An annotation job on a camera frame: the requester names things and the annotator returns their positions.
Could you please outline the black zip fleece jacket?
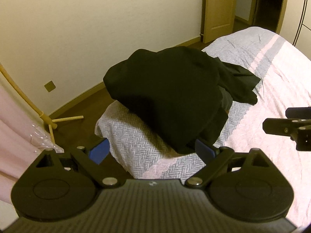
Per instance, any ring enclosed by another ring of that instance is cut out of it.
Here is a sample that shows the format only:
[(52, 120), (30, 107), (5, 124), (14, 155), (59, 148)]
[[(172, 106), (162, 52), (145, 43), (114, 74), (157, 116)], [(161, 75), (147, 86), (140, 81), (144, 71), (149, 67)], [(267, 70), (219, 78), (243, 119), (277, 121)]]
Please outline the black zip fleece jacket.
[(103, 78), (110, 96), (179, 154), (199, 138), (214, 144), (234, 102), (254, 105), (260, 78), (248, 69), (184, 46), (139, 49)]

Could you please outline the wooden clothes rack stand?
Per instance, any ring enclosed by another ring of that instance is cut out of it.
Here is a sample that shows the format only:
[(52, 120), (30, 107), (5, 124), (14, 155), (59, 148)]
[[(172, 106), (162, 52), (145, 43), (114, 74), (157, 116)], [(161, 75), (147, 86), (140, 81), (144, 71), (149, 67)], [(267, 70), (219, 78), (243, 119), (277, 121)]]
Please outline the wooden clothes rack stand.
[(7, 80), (7, 82), (14, 88), (14, 90), (17, 92), (17, 94), (20, 95), (20, 97), (32, 108), (39, 116), (45, 124), (48, 125), (51, 141), (53, 144), (56, 144), (55, 137), (54, 137), (54, 130), (57, 129), (58, 125), (57, 123), (61, 122), (68, 122), (71, 120), (80, 120), (83, 119), (84, 116), (73, 116), (73, 117), (66, 117), (66, 118), (57, 118), (57, 119), (51, 119), (48, 115), (46, 115), (42, 110), (40, 110), (28, 97), (27, 95), (20, 89), (20, 87), (14, 82), (12, 77), (9, 75), (9, 73), (6, 71), (6, 69), (3, 67), (3, 65), (0, 65), (1, 67), (1, 73), (4, 76), (4, 78)]

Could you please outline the cream wardrobe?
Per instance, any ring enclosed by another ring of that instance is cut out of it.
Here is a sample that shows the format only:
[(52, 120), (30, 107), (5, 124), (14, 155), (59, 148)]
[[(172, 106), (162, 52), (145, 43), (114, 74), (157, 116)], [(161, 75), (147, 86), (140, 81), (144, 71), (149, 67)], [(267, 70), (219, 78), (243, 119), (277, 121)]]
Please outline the cream wardrobe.
[(310, 58), (310, 0), (284, 0), (279, 34)]

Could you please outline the wooden door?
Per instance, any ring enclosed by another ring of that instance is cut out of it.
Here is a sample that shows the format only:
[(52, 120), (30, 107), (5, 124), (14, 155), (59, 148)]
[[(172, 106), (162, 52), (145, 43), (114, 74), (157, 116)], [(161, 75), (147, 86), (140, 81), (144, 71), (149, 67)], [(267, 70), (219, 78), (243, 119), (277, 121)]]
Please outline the wooden door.
[(203, 42), (229, 35), (233, 31), (236, 0), (206, 0)]

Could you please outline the wall socket plate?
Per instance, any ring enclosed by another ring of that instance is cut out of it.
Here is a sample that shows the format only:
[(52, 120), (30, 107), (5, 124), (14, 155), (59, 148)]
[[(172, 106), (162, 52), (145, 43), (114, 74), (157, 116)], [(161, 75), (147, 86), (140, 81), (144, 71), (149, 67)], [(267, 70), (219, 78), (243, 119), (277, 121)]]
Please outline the wall socket plate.
[(44, 85), (44, 87), (48, 92), (51, 92), (56, 89), (56, 86), (53, 81), (49, 81), (48, 83)]

